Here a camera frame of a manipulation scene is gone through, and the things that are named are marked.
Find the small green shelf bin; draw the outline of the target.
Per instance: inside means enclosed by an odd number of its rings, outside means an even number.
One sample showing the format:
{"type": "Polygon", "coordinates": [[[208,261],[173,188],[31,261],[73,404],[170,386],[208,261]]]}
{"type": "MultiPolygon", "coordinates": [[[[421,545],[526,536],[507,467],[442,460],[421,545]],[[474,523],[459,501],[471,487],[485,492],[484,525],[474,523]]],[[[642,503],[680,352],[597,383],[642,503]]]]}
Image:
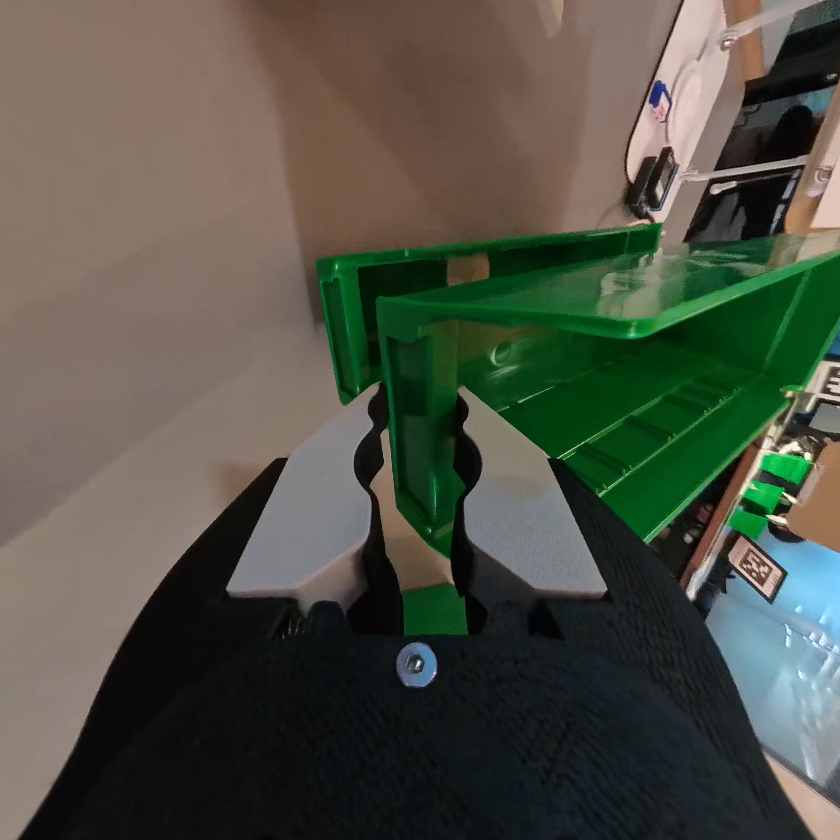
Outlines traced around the small green shelf bin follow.
{"type": "Polygon", "coordinates": [[[766,532],[770,522],[767,511],[761,507],[753,510],[744,507],[735,508],[728,516],[727,525],[733,532],[741,534],[746,539],[758,543],[762,534],[766,532]]]}
{"type": "Polygon", "coordinates": [[[742,505],[751,511],[755,509],[763,516],[773,515],[784,499],[781,486],[758,480],[751,480],[742,493],[742,505]]]}
{"type": "Polygon", "coordinates": [[[787,484],[799,486],[813,466],[812,459],[798,454],[768,453],[761,459],[760,470],[787,484]]]}

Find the white tray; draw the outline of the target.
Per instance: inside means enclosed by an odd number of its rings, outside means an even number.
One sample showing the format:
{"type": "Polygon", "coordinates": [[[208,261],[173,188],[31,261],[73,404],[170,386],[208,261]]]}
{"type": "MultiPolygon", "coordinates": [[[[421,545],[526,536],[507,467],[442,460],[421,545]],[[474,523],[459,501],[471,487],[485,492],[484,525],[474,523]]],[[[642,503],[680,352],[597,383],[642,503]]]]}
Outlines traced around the white tray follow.
{"type": "Polygon", "coordinates": [[[728,109],[725,102],[725,87],[729,81],[734,80],[731,69],[736,63],[731,51],[722,51],[719,47],[719,38],[725,34],[727,25],[724,2],[684,1],[678,3],[674,21],[668,29],[665,45],[655,63],[635,124],[629,134],[624,162],[626,174],[624,196],[635,179],[643,158],[649,155],[658,158],[662,149],[670,145],[667,135],[668,123],[665,125],[656,123],[648,107],[648,93],[653,82],[660,79],[672,91],[683,62],[694,56],[702,43],[709,38],[710,47],[706,55],[700,106],[686,145],[680,150],[674,150],[679,170],[660,211],[649,210],[648,220],[637,219],[627,209],[625,198],[623,199],[631,224],[662,224],[673,210],[680,188],[688,181],[688,174],[698,172],[701,163],[711,161],[711,152],[721,148],[722,142],[716,140],[719,131],[715,127],[715,122],[728,109]]]}

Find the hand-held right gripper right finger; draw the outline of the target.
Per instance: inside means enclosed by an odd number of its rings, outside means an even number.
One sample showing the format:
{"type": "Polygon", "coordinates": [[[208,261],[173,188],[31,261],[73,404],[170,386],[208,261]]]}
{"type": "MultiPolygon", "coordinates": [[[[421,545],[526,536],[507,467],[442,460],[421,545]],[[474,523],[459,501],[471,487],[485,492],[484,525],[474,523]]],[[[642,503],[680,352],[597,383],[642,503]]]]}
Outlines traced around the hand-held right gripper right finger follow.
{"type": "Polygon", "coordinates": [[[545,602],[601,600],[606,583],[550,457],[463,385],[454,431],[450,563],[468,632],[503,603],[530,618],[545,602]]]}

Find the glass partition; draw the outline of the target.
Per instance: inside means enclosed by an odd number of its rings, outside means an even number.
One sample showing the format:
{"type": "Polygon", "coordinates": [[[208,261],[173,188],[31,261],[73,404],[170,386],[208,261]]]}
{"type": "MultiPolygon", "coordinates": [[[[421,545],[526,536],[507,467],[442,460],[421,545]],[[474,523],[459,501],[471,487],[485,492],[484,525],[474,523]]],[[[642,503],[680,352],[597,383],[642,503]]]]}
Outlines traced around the glass partition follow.
{"type": "Polygon", "coordinates": [[[772,602],[732,573],[707,626],[756,738],[804,780],[838,800],[838,554],[769,531],[760,551],[786,573],[772,602]]]}

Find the white round disc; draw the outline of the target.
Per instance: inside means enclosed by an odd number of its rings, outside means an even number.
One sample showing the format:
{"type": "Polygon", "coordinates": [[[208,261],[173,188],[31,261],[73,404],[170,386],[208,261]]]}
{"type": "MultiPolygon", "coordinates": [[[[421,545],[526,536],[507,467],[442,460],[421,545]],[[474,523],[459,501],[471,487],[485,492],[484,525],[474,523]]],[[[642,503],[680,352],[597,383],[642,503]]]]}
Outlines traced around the white round disc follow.
{"type": "Polygon", "coordinates": [[[706,55],[710,47],[707,38],[699,51],[681,65],[672,89],[672,105],[668,116],[667,135],[675,151],[682,149],[690,136],[700,106],[704,87],[706,55]]]}

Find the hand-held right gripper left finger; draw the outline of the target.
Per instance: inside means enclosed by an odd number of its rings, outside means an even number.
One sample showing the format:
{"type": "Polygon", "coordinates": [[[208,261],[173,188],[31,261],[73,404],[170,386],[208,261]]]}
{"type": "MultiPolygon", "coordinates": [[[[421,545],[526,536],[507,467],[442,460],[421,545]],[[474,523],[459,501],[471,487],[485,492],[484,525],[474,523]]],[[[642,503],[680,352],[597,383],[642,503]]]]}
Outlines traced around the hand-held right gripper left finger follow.
{"type": "Polygon", "coordinates": [[[403,597],[373,481],[389,409],[374,384],[286,459],[227,583],[238,599],[279,597],[307,615],[335,602],[353,628],[403,632],[403,597]]]}

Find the flat black device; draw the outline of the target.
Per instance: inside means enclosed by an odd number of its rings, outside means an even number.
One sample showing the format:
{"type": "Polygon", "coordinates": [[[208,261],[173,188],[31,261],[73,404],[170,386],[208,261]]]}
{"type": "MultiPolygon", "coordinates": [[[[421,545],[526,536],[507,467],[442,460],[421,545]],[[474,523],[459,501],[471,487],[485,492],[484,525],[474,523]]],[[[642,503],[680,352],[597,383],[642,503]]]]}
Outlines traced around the flat black device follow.
{"type": "Polygon", "coordinates": [[[649,219],[648,182],[654,171],[657,157],[649,155],[643,158],[635,179],[630,184],[625,195],[625,206],[637,219],[649,219]]]}

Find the brown rounded board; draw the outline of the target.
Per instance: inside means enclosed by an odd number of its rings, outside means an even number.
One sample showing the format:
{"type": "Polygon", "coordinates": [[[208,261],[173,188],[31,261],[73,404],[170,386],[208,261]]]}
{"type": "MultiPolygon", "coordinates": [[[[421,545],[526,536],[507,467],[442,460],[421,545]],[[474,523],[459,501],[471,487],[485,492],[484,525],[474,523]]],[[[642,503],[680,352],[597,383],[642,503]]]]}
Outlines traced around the brown rounded board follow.
{"type": "Polygon", "coordinates": [[[804,540],[839,553],[839,443],[817,458],[786,515],[787,528],[804,540]]]}

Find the small black blue device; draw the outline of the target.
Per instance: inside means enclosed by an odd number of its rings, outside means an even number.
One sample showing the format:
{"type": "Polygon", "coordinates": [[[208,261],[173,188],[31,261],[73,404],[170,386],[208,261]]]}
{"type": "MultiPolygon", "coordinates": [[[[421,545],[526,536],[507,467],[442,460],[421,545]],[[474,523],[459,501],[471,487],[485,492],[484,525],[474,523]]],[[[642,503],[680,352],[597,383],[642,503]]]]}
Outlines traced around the small black blue device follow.
{"type": "Polygon", "coordinates": [[[647,179],[645,195],[647,207],[650,211],[660,211],[678,170],[679,164],[676,160],[674,148],[666,145],[655,160],[647,179]]]}

